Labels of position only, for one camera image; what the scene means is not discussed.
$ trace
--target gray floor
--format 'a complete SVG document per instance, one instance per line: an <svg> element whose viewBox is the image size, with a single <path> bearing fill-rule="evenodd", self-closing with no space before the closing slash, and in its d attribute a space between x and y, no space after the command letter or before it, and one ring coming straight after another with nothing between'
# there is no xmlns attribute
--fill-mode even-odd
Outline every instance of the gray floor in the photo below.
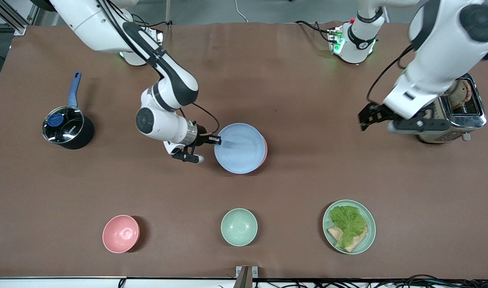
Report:
<svg viewBox="0 0 488 288"><path fill-rule="evenodd" d="M237 0L239 10L250 22L330 22L347 21L356 16L357 7L352 0ZM234 0L171 0L173 24L211 24L244 22L237 13ZM391 22L410 22L417 7L389 9ZM140 0L128 9L151 24L166 18L166 0ZM41 12L37 23L44 25L65 24L56 13ZM6 57L13 36L0 33L0 55ZM0 58L0 71L4 61Z"/></svg>

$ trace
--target bread slice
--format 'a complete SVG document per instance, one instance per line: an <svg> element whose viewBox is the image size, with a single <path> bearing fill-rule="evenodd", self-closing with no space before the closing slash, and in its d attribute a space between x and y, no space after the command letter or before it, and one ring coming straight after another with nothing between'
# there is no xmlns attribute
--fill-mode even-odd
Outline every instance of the bread slice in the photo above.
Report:
<svg viewBox="0 0 488 288"><path fill-rule="evenodd" d="M340 241L340 239L342 238L342 235L343 235L343 231L340 228L336 227L336 225L329 228L328 232L337 241ZM365 239L365 235L367 235L367 233L368 233L368 226L365 226L363 233L361 233L361 235L354 236L354 238L352 239L352 244L350 246L345 247L344 249L347 252L351 253L352 250L354 250L361 243L361 241L363 241L363 239Z"/></svg>

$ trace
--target green plate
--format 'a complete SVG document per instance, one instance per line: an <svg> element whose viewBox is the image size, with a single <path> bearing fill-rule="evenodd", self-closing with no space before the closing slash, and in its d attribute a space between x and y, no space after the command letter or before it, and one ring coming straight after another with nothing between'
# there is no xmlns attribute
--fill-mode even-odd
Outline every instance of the green plate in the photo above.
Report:
<svg viewBox="0 0 488 288"><path fill-rule="evenodd" d="M222 237L233 246L248 245L255 239L257 232L258 222L255 215L246 209L233 209L222 218Z"/></svg>
<svg viewBox="0 0 488 288"><path fill-rule="evenodd" d="M336 247L337 241L328 232L328 229L335 225L333 221L331 221L330 211L337 206L356 207L358 209L358 212L360 212L360 214L365 218L365 221L367 222L367 226L368 226L367 235L365 235L363 241L361 241L361 243L354 250L352 250L351 253L347 252L344 248L337 248ZM368 211L368 209L365 206L353 200L340 200L331 204L326 210L326 213L324 213L324 217L322 219L322 229L324 230L324 235L326 236L326 239L331 244L331 246L333 246L336 250L339 250L344 254L353 255L353 254L363 253L368 248L370 248L370 246L374 242L374 239L376 238L376 222L374 221L374 217L372 217L372 214L370 213L370 211Z"/></svg>

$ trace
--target lettuce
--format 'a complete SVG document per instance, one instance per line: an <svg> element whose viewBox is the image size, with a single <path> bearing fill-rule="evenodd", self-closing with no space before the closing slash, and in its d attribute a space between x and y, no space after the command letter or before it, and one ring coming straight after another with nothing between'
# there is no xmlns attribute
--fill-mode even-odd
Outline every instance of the lettuce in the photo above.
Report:
<svg viewBox="0 0 488 288"><path fill-rule="evenodd" d="M367 222L356 207L337 206L330 211L331 221L343 231L337 247L345 248L352 244L352 239L363 233Z"/></svg>

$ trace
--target table surface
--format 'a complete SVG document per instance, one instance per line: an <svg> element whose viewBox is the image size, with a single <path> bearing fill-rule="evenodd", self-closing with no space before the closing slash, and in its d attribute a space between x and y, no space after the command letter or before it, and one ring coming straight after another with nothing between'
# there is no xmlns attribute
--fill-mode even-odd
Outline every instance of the table surface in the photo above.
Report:
<svg viewBox="0 0 488 288"><path fill-rule="evenodd" d="M359 129L366 91L407 46L406 31L385 24L356 66L297 24L170 28L165 47L198 80L197 103L222 126L251 124L268 142L260 169L233 175L211 146L197 149L204 164L187 164L139 133L140 94L158 79L151 68L91 51L68 27L28 27L0 75L0 276L226 277L253 264L262 277L488 278L488 124L471 142L442 146L391 135L385 124ZM77 70L96 135L71 151L48 144L40 126L66 103ZM372 98L400 73L386 73ZM488 62L471 74L488 115ZM185 113L215 125L195 107ZM376 240L363 254L341 254L323 235L322 215L340 199L374 215ZM259 223L240 248L220 233L238 207ZM141 224L132 253L102 244L119 214Z"/></svg>

